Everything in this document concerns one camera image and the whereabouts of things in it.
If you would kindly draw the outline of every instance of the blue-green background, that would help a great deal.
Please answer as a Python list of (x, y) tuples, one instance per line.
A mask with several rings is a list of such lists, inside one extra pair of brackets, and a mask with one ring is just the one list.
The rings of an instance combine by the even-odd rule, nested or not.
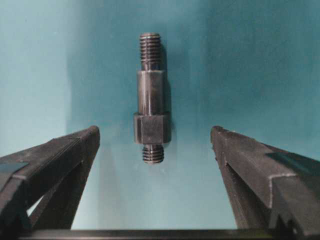
[[(0, 155), (98, 125), (75, 229), (235, 228), (221, 125), (320, 159), (318, 0), (1, 0)], [(167, 53), (172, 141), (133, 141), (139, 34)]]

